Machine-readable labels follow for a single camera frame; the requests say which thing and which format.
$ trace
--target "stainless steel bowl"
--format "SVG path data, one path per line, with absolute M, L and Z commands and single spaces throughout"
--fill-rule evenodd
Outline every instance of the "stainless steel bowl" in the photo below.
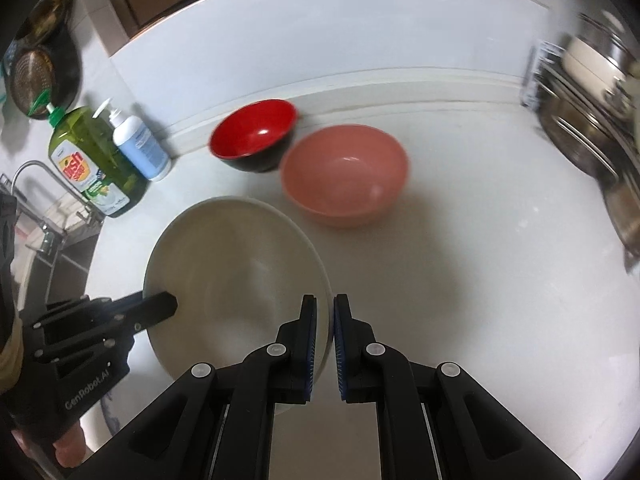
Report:
M 621 171 L 620 178 L 605 179 L 602 194 L 613 227 L 626 250 L 640 256 L 640 189 L 632 171 Z
M 613 63 L 620 72 L 629 74 L 635 58 L 609 27 L 591 19 L 586 14 L 580 14 L 578 38 Z
M 620 146 L 604 131 L 593 114 L 573 101 L 561 83 L 552 80 L 542 85 L 548 93 L 540 106 L 540 124 L 553 142 L 574 166 L 601 179 L 616 176 L 612 159 Z

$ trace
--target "green pump nozzle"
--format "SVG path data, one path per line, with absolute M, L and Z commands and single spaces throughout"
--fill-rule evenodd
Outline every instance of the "green pump nozzle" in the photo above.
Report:
M 47 111 L 49 112 L 49 124 L 51 124 L 53 128 L 58 126 L 58 123 L 65 116 L 66 112 L 64 108 L 61 108 L 59 106 L 55 107 L 51 103 L 51 90 L 48 88 L 43 90 L 42 93 L 33 102 L 33 105 L 31 105 L 31 108 L 29 110 L 29 115 L 33 115 L 35 111 L 41 106 L 47 107 Z

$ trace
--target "finger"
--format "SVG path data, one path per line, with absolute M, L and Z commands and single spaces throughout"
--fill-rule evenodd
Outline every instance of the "finger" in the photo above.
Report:
M 84 431 L 80 422 L 69 428 L 53 447 L 56 449 L 56 459 L 62 467 L 78 467 L 86 453 Z
M 26 456 L 31 457 L 29 446 L 25 441 L 24 435 L 22 434 L 22 432 L 20 430 L 11 430 L 11 434 L 14 436 L 14 439 L 18 443 L 18 446 L 20 446 L 20 449 L 22 450 L 22 452 Z

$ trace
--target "kitchen counter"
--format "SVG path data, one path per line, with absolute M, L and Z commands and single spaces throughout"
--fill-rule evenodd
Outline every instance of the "kitchen counter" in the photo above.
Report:
M 459 363 L 582 480 L 603 478 L 640 426 L 640 283 L 625 273 L 596 182 L 515 104 L 361 108 L 307 121 L 298 135 L 343 122 L 393 134 L 410 156 L 387 218 L 346 231 L 314 224 L 283 196 L 278 173 L 240 173 L 203 148 L 107 219 L 86 292 L 140 290 L 156 241 L 189 206 L 263 200 L 307 234 L 334 294 L 349 295 L 379 341 L 425 365 Z M 129 365 L 109 401 L 122 424 L 171 383 L 146 333 Z M 83 418 L 91 447 L 104 443 L 100 417 L 94 407 Z M 340 402 L 331 355 L 311 404 L 276 418 L 271 478 L 379 477 L 375 408 Z

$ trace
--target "white bowl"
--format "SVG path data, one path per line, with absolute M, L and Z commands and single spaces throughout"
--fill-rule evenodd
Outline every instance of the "white bowl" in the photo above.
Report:
M 192 365 L 241 363 L 297 319 L 304 294 L 318 299 L 314 381 L 332 341 L 333 298 L 322 261 L 300 228 L 249 198 L 201 202 L 158 240 L 144 293 L 167 290 L 175 315 L 148 330 L 158 360 L 177 379 Z

